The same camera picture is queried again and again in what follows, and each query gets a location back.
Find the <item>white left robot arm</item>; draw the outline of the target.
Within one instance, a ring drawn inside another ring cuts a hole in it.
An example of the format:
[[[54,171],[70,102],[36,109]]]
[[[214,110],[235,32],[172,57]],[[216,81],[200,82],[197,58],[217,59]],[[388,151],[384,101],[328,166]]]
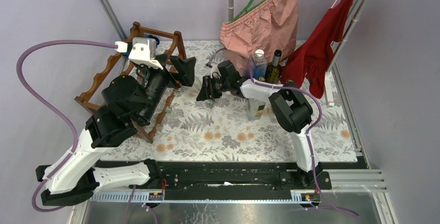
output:
[[[194,84],[195,57],[182,59],[171,55],[169,60],[175,72],[140,65],[137,73],[142,82],[121,75],[102,91],[105,104],[86,121],[75,151],[67,151],[53,165],[37,167],[37,179],[45,183],[40,194],[44,206],[73,206],[100,190],[129,185],[151,189],[161,184],[162,174],[153,159],[110,168],[97,167],[96,162],[135,136],[138,127],[150,125],[167,88]]]

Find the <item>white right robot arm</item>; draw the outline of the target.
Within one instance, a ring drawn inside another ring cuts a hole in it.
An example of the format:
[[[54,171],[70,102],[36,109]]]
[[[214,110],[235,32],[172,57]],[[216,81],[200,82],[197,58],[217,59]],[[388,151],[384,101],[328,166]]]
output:
[[[312,95],[297,88],[291,82],[274,85],[250,76],[241,76],[230,61],[221,62],[211,74],[202,78],[197,101],[213,100],[230,92],[248,100],[258,100],[269,104],[279,126],[291,136],[296,151],[297,166],[302,170],[297,175],[299,185],[310,189],[318,182],[322,168],[315,154],[311,139],[313,108],[305,98]]]

